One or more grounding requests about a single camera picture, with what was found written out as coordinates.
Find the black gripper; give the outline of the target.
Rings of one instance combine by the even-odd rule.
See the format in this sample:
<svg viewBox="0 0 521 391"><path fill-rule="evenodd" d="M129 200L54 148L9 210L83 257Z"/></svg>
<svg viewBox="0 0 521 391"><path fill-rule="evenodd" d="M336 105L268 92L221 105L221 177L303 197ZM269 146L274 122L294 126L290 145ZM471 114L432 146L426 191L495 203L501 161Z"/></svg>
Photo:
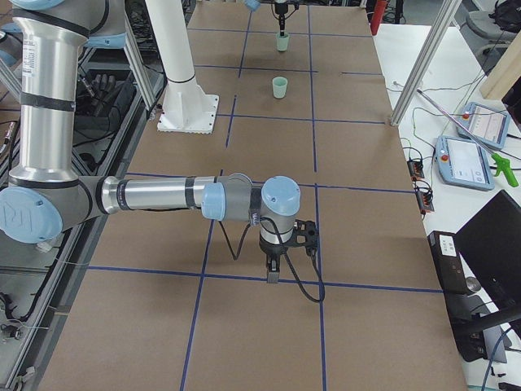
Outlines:
<svg viewBox="0 0 521 391"><path fill-rule="evenodd" d="M286 14L288 13L288 1L287 0L274 0L273 1L273 13L275 19L279 24L279 36L284 37L285 35L285 21Z"/></svg>
<svg viewBox="0 0 521 391"><path fill-rule="evenodd" d="M288 247L283 244L271 244L264 238L260 238L259 245L266 256L266 282L278 283L280 277L280 258L287 252Z"/></svg>

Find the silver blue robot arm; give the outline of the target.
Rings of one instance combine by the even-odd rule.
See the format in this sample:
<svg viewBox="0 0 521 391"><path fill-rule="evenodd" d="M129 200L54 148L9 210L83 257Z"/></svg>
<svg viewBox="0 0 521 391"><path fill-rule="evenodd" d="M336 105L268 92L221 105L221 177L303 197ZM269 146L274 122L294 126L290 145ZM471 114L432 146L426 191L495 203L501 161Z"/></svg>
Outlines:
<svg viewBox="0 0 521 391"><path fill-rule="evenodd" d="M261 2L257 0L243 0L243 4L250 11L256 11L260 7ZM289 12L289 2L283 0L271 1L270 6L274 18L278 21L279 36L283 37L286 32L286 20L287 13Z"/></svg>
<svg viewBox="0 0 521 391"><path fill-rule="evenodd" d="M267 280L296 245L300 188L285 176L261 185L243 174L128 180L85 177L72 169L77 63L83 46L122 47L122 1L16 1L23 34L20 160L1 193L1 228L37 244L91 218L125 210L198 209L204 217L260 228Z"/></svg>

